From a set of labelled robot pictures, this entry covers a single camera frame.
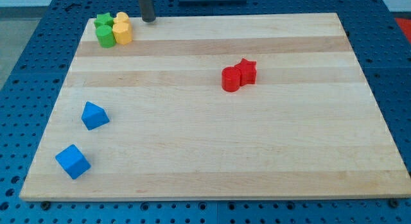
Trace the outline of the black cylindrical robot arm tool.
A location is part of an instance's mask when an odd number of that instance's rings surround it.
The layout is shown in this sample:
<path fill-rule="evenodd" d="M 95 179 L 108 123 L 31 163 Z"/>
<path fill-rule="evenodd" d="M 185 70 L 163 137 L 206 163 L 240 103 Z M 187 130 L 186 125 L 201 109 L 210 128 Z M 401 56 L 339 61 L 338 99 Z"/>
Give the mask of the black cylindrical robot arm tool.
<path fill-rule="evenodd" d="M 153 22 L 156 20 L 153 0 L 138 0 L 141 18 L 144 22 Z"/>

